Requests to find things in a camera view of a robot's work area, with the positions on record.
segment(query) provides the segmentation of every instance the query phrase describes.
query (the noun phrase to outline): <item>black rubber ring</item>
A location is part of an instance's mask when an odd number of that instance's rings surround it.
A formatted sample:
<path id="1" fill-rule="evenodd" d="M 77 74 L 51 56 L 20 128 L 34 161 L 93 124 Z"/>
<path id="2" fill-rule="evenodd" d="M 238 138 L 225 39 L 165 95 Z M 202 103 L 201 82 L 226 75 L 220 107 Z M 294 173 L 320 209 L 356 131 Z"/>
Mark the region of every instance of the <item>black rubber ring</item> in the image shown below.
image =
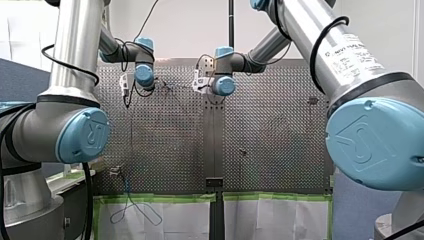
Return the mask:
<path id="1" fill-rule="evenodd" d="M 63 95 L 42 95 L 37 97 L 37 102 L 59 102 L 59 103 L 72 103 L 77 105 L 84 105 L 87 107 L 100 108 L 100 104 L 84 98 L 63 96 Z"/>
<path id="2" fill-rule="evenodd" d="M 32 172 L 41 168 L 41 163 L 34 163 L 22 167 L 13 167 L 3 169 L 3 176 L 16 175 L 26 172 Z"/>
<path id="3" fill-rule="evenodd" d="M 359 85 L 358 87 L 354 88 L 352 91 L 346 93 L 341 98 L 339 98 L 328 110 L 327 117 L 330 118 L 331 115 L 343 104 L 363 95 L 366 92 L 369 92 L 375 88 L 378 88 L 382 85 L 402 81 L 402 80 L 412 80 L 415 81 L 415 79 L 409 75 L 408 73 L 404 72 L 397 72 L 397 73 L 389 73 L 384 76 L 375 78 L 373 80 L 369 80 L 367 82 L 364 82 L 363 84 Z"/>

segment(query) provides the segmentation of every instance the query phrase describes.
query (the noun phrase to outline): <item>cord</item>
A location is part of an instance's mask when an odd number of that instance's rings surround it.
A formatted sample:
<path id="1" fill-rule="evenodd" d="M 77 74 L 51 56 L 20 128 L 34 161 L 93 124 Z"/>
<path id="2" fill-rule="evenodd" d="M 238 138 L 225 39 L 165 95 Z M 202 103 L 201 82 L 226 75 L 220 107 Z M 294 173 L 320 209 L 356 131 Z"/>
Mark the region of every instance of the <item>cord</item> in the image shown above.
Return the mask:
<path id="1" fill-rule="evenodd" d="M 147 15 L 146 20 L 144 20 L 143 26 L 141 27 L 140 31 L 138 32 L 137 36 L 134 37 L 133 42 L 135 42 L 135 40 L 140 36 L 141 32 L 143 31 L 144 27 L 146 26 L 147 21 L 149 20 L 150 16 L 152 15 L 153 10 L 156 7 L 156 4 L 159 2 L 159 0 L 156 0 L 155 3 L 153 3 L 152 8 L 150 9 L 149 14 Z"/>
<path id="2" fill-rule="evenodd" d="M 138 90 L 137 86 L 135 85 L 135 82 L 134 82 L 134 84 L 133 84 L 133 88 L 135 89 L 135 92 L 136 92 L 136 93 L 138 94 L 138 96 L 140 96 L 140 97 L 144 97 L 144 98 L 146 98 L 146 97 L 150 97 L 150 96 L 152 96 L 152 94 L 153 94 L 153 90 L 152 90 L 152 91 L 149 91 L 149 93 L 147 93 L 146 95 L 141 94 L 141 93 L 139 92 L 139 90 Z"/>
<path id="3" fill-rule="evenodd" d="M 88 166 L 88 163 L 83 163 L 82 167 L 84 169 L 84 175 L 85 175 L 85 183 L 87 187 L 87 212 L 86 212 L 86 226 L 85 226 L 85 234 L 84 239 L 90 240 L 91 237 L 91 229 L 93 226 L 93 186 L 91 182 L 91 174 L 90 174 L 90 167 Z"/>
<path id="4" fill-rule="evenodd" d="M 398 238 L 402 237 L 403 235 L 408 234 L 408 233 L 410 233 L 410 232 L 412 232 L 414 230 L 417 230 L 418 228 L 421 228 L 421 227 L 424 227 L 424 220 L 421 220 L 419 222 L 416 222 L 416 223 L 410 225 L 409 227 L 406 227 L 406 228 L 400 230 L 399 232 L 394 233 L 393 235 L 385 238 L 384 240 L 395 240 L 395 239 L 398 239 Z"/>
<path id="5" fill-rule="evenodd" d="M 268 66 L 268 65 L 272 65 L 272 64 L 275 64 L 275 63 L 281 61 L 287 55 L 287 53 L 289 53 L 291 46 L 292 46 L 292 42 L 289 43 L 288 47 L 286 48 L 286 51 L 284 52 L 284 54 L 279 59 L 271 61 L 271 62 L 267 62 L 267 63 L 260 63 L 260 62 L 253 60 L 253 58 L 250 57 L 251 51 L 247 55 L 248 55 L 250 61 L 253 62 L 254 64 L 256 64 L 258 66 Z"/>
<path id="6" fill-rule="evenodd" d="M 143 214 L 143 216 L 147 219 L 147 221 L 149 221 L 153 226 L 159 226 L 163 222 L 162 216 L 160 216 L 159 213 L 156 212 L 156 210 L 150 204 L 135 203 L 133 201 L 132 197 L 131 197 L 131 187 L 130 187 L 129 181 L 125 178 L 125 176 L 122 174 L 122 172 L 121 172 L 121 178 L 122 178 L 122 181 L 123 181 L 124 186 L 125 186 L 125 193 L 127 195 L 127 200 L 125 201 L 125 207 L 123 209 L 113 213 L 110 216 L 110 218 L 109 218 L 110 223 L 111 224 L 117 224 L 117 223 L 121 222 L 125 218 L 126 211 L 131 207 L 135 207 L 137 209 L 137 211 L 139 211 L 141 214 Z M 156 217 L 158 217 L 159 221 L 154 222 L 149 216 L 147 216 L 147 214 L 143 210 L 141 210 L 139 205 L 144 205 L 144 206 L 148 207 L 156 215 Z M 122 213 L 121 217 L 117 221 L 114 221 L 113 220 L 114 217 L 117 216 L 120 213 Z"/>
<path id="7" fill-rule="evenodd" d="M 272 65 L 272 64 L 275 64 L 275 63 L 281 61 L 287 55 L 287 53 L 289 53 L 291 46 L 292 46 L 292 42 L 289 43 L 289 46 L 286 48 L 286 51 L 284 52 L 284 54 L 279 59 L 274 60 L 273 62 L 268 62 L 265 65 Z"/>
<path id="8" fill-rule="evenodd" d="M 283 26 L 281 25 L 280 16 L 278 14 L 278 0 L 274 0 L 274 14 L 275 14 L 275 21 L 277 22 L 277 28 L 280 31 L 281 35 L 283 35 L 283 37 L 285 37 L 286 39 L 292 41 L 289 34 L 284 31 Z"/>
<path id="9" fill-rule="evenodd" d="M 16 122 L 16 120 L 18 120 L 19 116 L 21 116 L 24 112 L 34 108 L 35 108 L 35 104 L 30 103 L 30 104 L 20 105 L 20 106 L 8 109 L 0 113 L 0 119 L 8 114 L 14 113 L 14 115 L 9 118 L 6 124 L 3 125 L 4 126 L 3 130 L 0 131 L 0 202 L 2 203 L 4 202 L 3 160 L 1 159 L 1 145 L 3 142 L 3 138 L 6 135 L 6 132 L 8 131 L 8 129 L 14 124 L 14 122 Z M 6 223 L 4 220 L 4 206 L 0 207 L 0 232 L 1 232 L 1 236 L 3 240 L 10 240 L 9 234 L 7 233 L 7 230 L 6 230 Z"/>
<path id="10" fill-rule="evenodd" d="M 315 87 L 323 94 L 325 94 L 325 93 L 322 90 L 321 85 L 319 84 L 319 81 L 318 81 L 318 78 L 317 78 L 317 75 L 316 75 L 316 69 L 315 69 L 319 47 L 320 47 L 322 41 L 324 41 L 327 34 L 331 31 L 331 29 L 333 29 L 334 27 L 336 27 L 340 24 L 349 25 L 349 21 L 350 21 L 349 18 L 346 17 L 346 16 L 341 16 L 341 17 L 334 19 L 333 22 L 331 22 L 328 26 L 326 26 L 322 30 L 321 34 L 319 35 L 317 41 L 314 44 L 314 47 L 312 48 L 311 59 L 309 61 L 309 68 L 310 68 L 310 71 L 311 71 L 311 77 L 312 77 L 312 81 L 315 84 Z"/>
<path id="11" fill-rule="evenodd" d="M 99 84 L 100 78 L 99 78 L 99 76 L 97 76 L 97 74 L 95 74 L 95 73 L 93 73 L 91 71 L 84 70 L 82 68 L 73 66 L 73 65 L 71 65 L 69 63 L 65 63 L 65 62 L 59 61 L 59 60 L 53 58 L 52 56 L 50 56 L 46 51 L 49 50 L 49 49 L 52 49 L 52 48 L 54 48 L 54 44 L 49 45 L 47 47 L 44 47 L 43 49 L 41 49 L 41 54 L 43 54 L 44 57 L 48 58 L 52 62 L 55 62 L 55 63 L 57 63 L 59 65 L 62 65 L 64 67 L 67 67 L 69 69 L 72 69 L 72 70 L 75 70 L 75 71 L 79 71 L 79 72 L 82 72 L 82 73 L 85 73 L 87 75 L 90 75 L 90 76 L 94 77 L 94 79 L 95 79 L 94 86 L 97 86 L 97 84 Z"/>

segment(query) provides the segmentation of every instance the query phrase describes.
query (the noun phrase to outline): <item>black cable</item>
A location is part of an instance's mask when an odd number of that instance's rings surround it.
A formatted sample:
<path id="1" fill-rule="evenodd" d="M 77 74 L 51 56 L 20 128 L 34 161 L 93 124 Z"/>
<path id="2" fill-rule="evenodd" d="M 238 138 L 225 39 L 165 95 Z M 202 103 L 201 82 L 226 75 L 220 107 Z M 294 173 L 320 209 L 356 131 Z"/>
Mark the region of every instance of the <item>black cable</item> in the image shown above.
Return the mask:
<path id="1" fill-rule="evenodd" d="M 277 28 L 280 31 L 281 35 L 283 35 L 283 37 L 285 37 L 286 39 L 292 41 L 289 34 L 284 31 L 283 26 L 281 25 L 280 16 L 278 15 L 278 0 L 274 0 L 274 14 L 275 14 L 275 22 L 277 24 Z"/>
<path id="2" fill-rule="evenodd" d="M 83 163 L 82 167 L 84 169 L 84 175 L 85 175 L 85 183 L 87 187 L 87 212 L 86 212 L 86 227 L 85 227 L 85 240 L 90 240 L 91 237 L 91 229 L 93 226 L 93 186 L 91 182 L 91 174 L 90 174 L 90 167 L 88 166 L 88 163 Z"/>
<path id="3" fill-rule="evenodd" d="M 279 62 L 279 61 L 281 61 L 286 55 L 287 55 L 287 53 L 289 53 L 289 50 L 290 50 L 290 47 L 292 46 L 292 42 L 290 42 L 289 43 L 289 45 L 288 45 L 288 47 L 286 48 L 286 51 L 284 52 L 284 54 L 279 58 L 279 59 L 277 59 L 277 60 L 274 60 L 274 61 L 271 61 L 271 62 L 267 62 L 267 63 L 260 63 L 260 62 L 257 62 L 257 61 L 255 61 L 255 60 L 253 60 L 251 57 L 250 57 L 250 53 L 251 52 L 249 52 L 248 53 L 248 57 L 249 57 L 249 59 L 250 59 L 250 61 L 251 62 L 253 62 L 254 64 L 256 64 L 256 65 L 258 65 L 258 66 L 268 66 L 268 65 L 272 65 L 272 64 L 275 64 L 275 63 L 277 63 L 277 62 Z"/>
<path id="4" fill-rule="evenodd" d="M 315 84 L 315 87 L 323 94 L 324 91 L 322 90 L 321 85 L 319 84 L 317 75 L 316 75 L 316 60 L 317 60 L 317 56 L 318 56 L 318 50 L 319 47 L 321 46 L 322 41 L 324 41 L 325 37 L 327 36 L 327 34 L 331 31 L 331 29 L 333 29 L 334 27 L 340 25 L 340 24 L 345 24 L 345 25 L 349 25 L 349 18 L 346 16 L 341 16 L 338 17 L 336 19 L 334 19 L 333 22 L 331 22 L 328 26 L 326 26 L 321 34 L 319 35 L 317 41 L 314 44 L 314 47 L 312 48 L 312 52 L 311 52 L 311 59 L 309 61 L 309 68 L 311 71 L 311 77 L 312 77 L 312 81 Z"/>
<path id="5" fill-rule="evenodd" d="M 69 63 L 65 63 L 65 62 L 59 61 L 59 60 L 53 58 L 52 56 L 50 56 L 49 54 L 47 54 L 46 51 L 49 50 L 49 49 L 52 49 L 52 48 L 54 48 L 54 44 L 49 45 L 47 47 L 44 47 L 43 49 L 41 49 L 41 54 L 43 54 L 44 57 L 48 58 L 52 62 L 55 62 L 55 63 L 57 63 L 59 65 L 62 65 L 64 67 L 67 67 L 69 69 L 72 69 L 72 70 L 75 70 L 75 71 L 79 71 L 79 72 L 82 72 L 82 73 L 85 73 L 87 75 L 90 75 L 90 76 L 94 77 L 94 79 L 95 79 L 94 86 L 97 86 L 97 84 L 99 84 L 100 78 L 99 78 L 99 76 L 97 76 L 97 74 L 95 74 L 95 73 L 93 73 L 91 71 L 84 70 L 82 68 L 73 66 L 73 65 L 71 65 Z"/>
<path id="6" fill-rule="evenodd" d="M 286 48 L 286 51 L 284 52 L 284 54 L 279 59 L 277 59 L 273 62 L 267 62 L 265 65 L 267 65 L 267 66 L 272 65 L 272 64 L 275 64 L 275 63 L 281 61 L 287 55 L 287 53 L 289 53 L 291 45 L 292 45 L 292 42 L 289 43 L 289 46 Z"/>
<path id="7" fill-rule="evenodd" d="M 149 91 L 149 93 L 148 93 L 148 94 L 146 94 L 146 95 L 141 94 L 141 93 L 138 91 L 137 86 L 135 86 L 135 83 L 134 83 L 134 89 L 135 89 L 135 92 L 136 92 L 136 93 L 138 94 L 138 96 L 140 96 L 140 97 L 144 97 L 144 98 L 146 98 L 146 97 L 150 97 L 150 96 L 152 96 L 152 94 L 153 94 L 153 90 L 152 90 L 152 91 Z"/>
<path id="8" fill-rule="evenodd" d="M 22 113 L 26 112 L 27 110 L 34 109 L 35 104 L 25 104 L 18 107 L 14 107 L 13 109 L 9 109 L 0 113 L 0 118 L 8 115 L 13 114 L 9 118 L 9 120 L 6 122 L 6 124 L 3 124 L 3 129 L 0 130 L 0 202 L 4 202 L 4 176 L 3 176 L 3 160 L 1 159 L 1 146 L 3 142 L 3 138 L 6 135 L 7 130 L 16 122 L 19 116 L 21 116 Z M 3 240 L 10 240 L 9 234 L 6 230 L 6 223 L 4 221 L 4 206 L 0 207 L 0 232 Z"/>
<path id="9" fill-rule="evenodd" d="M 130 91 L 130 95 L 129 95 L 129 97 L 128 97 L 128 103 L 127 103 L 127 97 L 123 97 L 123 99 L 124 99 L 124 105 L 125 105 L 125 108 L 130 108 L 130 106 L 131 106 L 131 102 L 132 102 L 132 96 L 133 96 L 133 93 L 134 93 L 134 88 L 135 88 L 135 81 L 133 82 L 133 85 L 132 85 L 132 87 L 131 87 L 131 91 Z"/>
<path id="10" fill-rule="evenodd" d="M 147 21 L 150 18 L 150 15 L 152 15 L 153 10 L 156 7 L 156 4 L 159 2 L 159 0 L 156 0 L 155 3 L 153 4 L 152 8 L 150 9 L 149 15 L 147 15 L 146 20 L 144 20 L 143 26 L 141 27 L 140 31 L 138 32 L 137 36 L 135 36 L 133 42 L 135 42 L 135 40 L 140 36 L 141 32 L 143 31 L 144 27 L 146 26 Z"/>
<path id="11" fill-rule="evenodd" d="M 424 227 L 424 220 L 421 220 L 419 222 L 416 222 L 416 223 L 412 224 L 411 226 L 406 227 L 406 228 L 400 230 L 399 232 L 397 232 L 397 233 L 395 233 L 395 234 L 393 234 L 393 235 L 385 238 L 384 240 L 395 240 L 395 239 L 398 239 L 398 238 L 402 237 L 403 235 L 408 234 L 408 233 L 410 233 L 410 232 L 412 232 L 414 230 L 417 230 L 418 228 L 421 228 L 421 227 Z"/>

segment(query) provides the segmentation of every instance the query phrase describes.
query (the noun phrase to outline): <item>gray panel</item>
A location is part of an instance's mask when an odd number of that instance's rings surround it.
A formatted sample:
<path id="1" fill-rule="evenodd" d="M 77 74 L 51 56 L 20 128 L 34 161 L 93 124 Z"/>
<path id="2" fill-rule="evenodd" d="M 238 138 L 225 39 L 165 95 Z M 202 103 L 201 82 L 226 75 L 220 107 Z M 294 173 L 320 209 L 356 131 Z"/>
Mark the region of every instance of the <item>gray panel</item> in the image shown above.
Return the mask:
<path id="1" fill-rule="evenodd" d="M 149 98 L 134 93 L 129 110 L 122 103 L 119 65 L 98 68 L 101 77 L 98 99 L 112 125 L 104 160 L 108 169 L 123 166 L 131 192 L 205 191 L 203 99 L 190 87 L 194 65 L 194 60 L 157 64 L 156 77 L 165 81 L 169 88 L 159 84 Z M 96 185 L 98 194 L 116 194 L 124 190 L 122 181 L 110 177 L 108 171 L 96 177 Z"/>
<path id="2" fill-rule="evenodd" d="M 325 193 L 332 169 L 324 142 L 327 99 L 304 61 L 235 77 L 237 90 L 224 110 L 224 191 Z"/>

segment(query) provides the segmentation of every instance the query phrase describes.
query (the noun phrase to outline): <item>metal bracket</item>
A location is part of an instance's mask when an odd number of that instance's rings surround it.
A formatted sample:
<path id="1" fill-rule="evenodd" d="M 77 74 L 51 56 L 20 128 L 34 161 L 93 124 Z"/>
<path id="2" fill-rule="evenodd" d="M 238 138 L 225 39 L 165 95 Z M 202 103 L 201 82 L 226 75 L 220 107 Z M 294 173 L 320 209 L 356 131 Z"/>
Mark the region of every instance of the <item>metal bracket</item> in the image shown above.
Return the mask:
<path id="1" fill-rule="evenodd" d="M 216 187 L 223 187 L 224 186 L 224 180 L 222 177 L 217 178 L 206 178 L 206 187 L 208 188 L 216 188 Z"/>

